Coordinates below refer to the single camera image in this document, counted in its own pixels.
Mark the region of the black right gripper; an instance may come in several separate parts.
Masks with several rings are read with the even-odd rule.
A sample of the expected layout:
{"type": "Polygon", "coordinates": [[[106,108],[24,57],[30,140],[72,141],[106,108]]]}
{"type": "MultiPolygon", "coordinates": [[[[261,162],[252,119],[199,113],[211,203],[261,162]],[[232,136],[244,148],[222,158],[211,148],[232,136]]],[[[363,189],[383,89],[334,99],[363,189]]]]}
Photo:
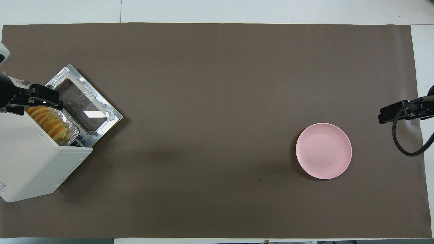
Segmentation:
{"type": "MultiPolygon", "coordinates": [[[[426,120],[434,117],[434,85],[428,90],[428,94],[423,96],[423,100],[415,102],[406,108],[406,113],[409,118],[420,118],[426,120]]],[[[408,100],[401,100],[379,109],[378,122],[379,124],[386,124],[395,119],[398,111],[408,103],[408,100]]]]}

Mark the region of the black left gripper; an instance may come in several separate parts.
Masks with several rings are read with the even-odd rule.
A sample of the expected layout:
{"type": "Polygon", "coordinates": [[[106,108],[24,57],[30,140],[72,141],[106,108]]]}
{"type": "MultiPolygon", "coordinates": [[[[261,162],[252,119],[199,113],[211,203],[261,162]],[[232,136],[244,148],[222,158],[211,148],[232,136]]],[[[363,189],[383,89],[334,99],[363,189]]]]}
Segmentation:
{"type": "Polygon", "coordinates": [[[45,106],[63,110],[60,93],[49,87],[32,84],[28,89],[17,86],[9,76],[0,74],[0,108],[5,113],[24,114],[24,106],[45,106]]]}

